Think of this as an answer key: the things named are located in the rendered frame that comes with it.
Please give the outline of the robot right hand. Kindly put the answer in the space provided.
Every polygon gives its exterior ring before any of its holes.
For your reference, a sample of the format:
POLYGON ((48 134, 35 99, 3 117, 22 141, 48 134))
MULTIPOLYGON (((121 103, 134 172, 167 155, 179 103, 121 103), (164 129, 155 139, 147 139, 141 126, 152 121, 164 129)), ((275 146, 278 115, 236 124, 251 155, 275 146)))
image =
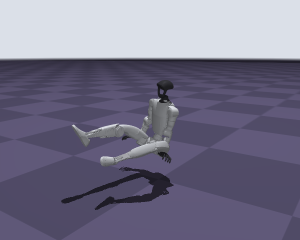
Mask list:
POLYGON ((123 136, 122 141, 123 141, 123 140, 126 140, 127 138, 131 138, 131 137, 125 135, 125 136, 123 136))

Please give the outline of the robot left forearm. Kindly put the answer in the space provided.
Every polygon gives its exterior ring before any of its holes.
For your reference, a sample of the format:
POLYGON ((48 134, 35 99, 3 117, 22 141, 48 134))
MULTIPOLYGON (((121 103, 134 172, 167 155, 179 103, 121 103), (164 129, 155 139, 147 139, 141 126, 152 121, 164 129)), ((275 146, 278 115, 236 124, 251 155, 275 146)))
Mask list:
MULTIPOLYGON (((163 141, 164 142, 167 142, 168 144, 170 143, 170 141, 171 141, 171 138, 172 138, 172 134, 173 134, 173 131, 171 131, 171 133, 170 133, 170 136, 169 136, 169 138, 168 137, 163 137, 163 141)), ((157 154, 158 156, 160 156, 159 154, 157 154)), ((161 157, 161 156, 160 156, 161 157)), ((162 157, 161 157, 162 158, 162 157)))

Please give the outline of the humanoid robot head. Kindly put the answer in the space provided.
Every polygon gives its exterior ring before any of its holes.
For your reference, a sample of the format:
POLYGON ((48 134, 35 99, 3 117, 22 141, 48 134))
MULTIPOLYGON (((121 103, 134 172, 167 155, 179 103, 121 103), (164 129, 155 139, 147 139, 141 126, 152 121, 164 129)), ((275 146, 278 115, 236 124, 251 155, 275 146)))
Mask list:
POLYGON ((158 96, 161 98, 159 100, 159 102, 160 103, 167 103, 167 102, 164 101, 164 100, 167 100, 168 103, 169 103, 170 100, 169 100, 168 96, 165 95, 165 94, 166 94, 167 90, 170 90, 170 89, 174 88, 173 83, 169 80, 162 80, 162 81, 158 82, 156 85, 158 87, 158 90, 157 90, 158 96), (160 94, 160 89, 164 90, 163 94, 160 94))

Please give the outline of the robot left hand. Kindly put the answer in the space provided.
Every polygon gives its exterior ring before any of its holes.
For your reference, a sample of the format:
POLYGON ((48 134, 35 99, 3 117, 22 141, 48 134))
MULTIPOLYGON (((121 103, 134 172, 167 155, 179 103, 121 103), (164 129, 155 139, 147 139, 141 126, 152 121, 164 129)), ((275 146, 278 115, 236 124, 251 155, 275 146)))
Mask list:
POLYGON ((167 163, 169 162, 169 164, 170 164, 170 162, 171 162, 171 157, 166 153, 166 152, 158 152, 157 154, 159 154, 159 156, 161 156, 162 157, 162 160, 164 159, 164 157, 165 157, 165 162, 166 162, 166 160, 167 160, 167 163))

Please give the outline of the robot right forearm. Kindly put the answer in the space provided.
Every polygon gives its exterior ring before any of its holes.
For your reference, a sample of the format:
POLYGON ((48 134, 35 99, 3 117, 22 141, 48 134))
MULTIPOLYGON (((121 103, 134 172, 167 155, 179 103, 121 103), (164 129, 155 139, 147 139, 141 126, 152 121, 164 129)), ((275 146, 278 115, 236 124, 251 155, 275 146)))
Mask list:
POLYGON ((149 129, 149 125, 147 125, 144 121, 142 124, 142 128, 140 130, 142 130, 145 134, 147 132, 147 130, 149 129))

